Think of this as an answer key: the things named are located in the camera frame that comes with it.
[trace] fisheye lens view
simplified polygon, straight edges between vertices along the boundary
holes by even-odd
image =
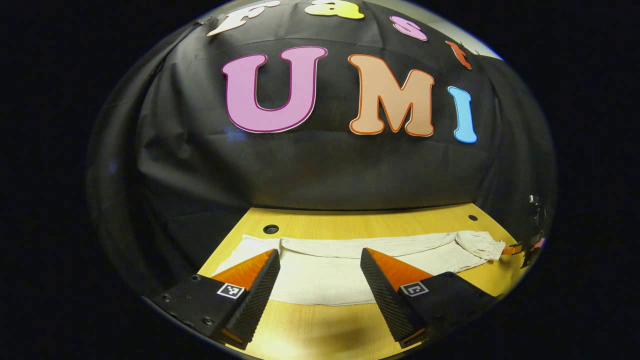
[[[109,261],[167,327],[243,359],[395,358],[534,266],[552,137],[481,39],[402,0],[184,23],[114,79],[86,178]]]

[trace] orange gripper part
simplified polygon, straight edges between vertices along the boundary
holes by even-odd
[[[244,260],[242,263],[236,266],[231,266],[219,274],[212,276],[211,279],[236,286],[242,286],[249,290],[273,251],[276,251],[276,249],[265,251],[251,259]]]
[[[420,270],[417,267],[411,266],[404,261],[393,258],[392,256],[369,249],[368,247],[366,249],[369,251],[376,264],[378,264],[382,273],[385,274],[385,277],[395,291],[397,291],[402,285],[424,280],[433,276],[426,271]]]

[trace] white towel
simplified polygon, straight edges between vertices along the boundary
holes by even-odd
[[[271,300],[305,305],[367,304],[375,300],[360,269],[364,247],[437,275],[498,260],[505,246],[489,233],[478,231],[352,240],[261,239],[243,235],[231,256],[211,275],[269,249],[278,249],[280,273]]]

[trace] table surface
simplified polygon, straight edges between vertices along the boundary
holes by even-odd
[[[275,224],[275,234],[263,228]],[[198,272],[211,276],[242,240],[259,238],[353,239],[411,236],[456,231],[487,231],[507,246],[515,240],[496,221],[473,204],[405,211],[295,211],[251,208]],[[526,269],[524,255],[502,256],[458,273],[487,293],[498,296],[511,290]],[[253,341],[246,350],[234,350],[271,359],[381,359],[401,349],[376,304],[349,306],[299,305],[269,300]]]

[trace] letter m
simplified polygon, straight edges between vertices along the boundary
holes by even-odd
[[[393,132],[398,132],[409,110],[404,130],[413,136],[431,136],[431,87],[433,77],[424,71],[411,70],[400,87],[384,60],[371,55],[353,54],[349,62],[360,74],[360,110],[351,121],[351,131],[360,135],[381,133],[385,123],[378,114],[382,103]]]

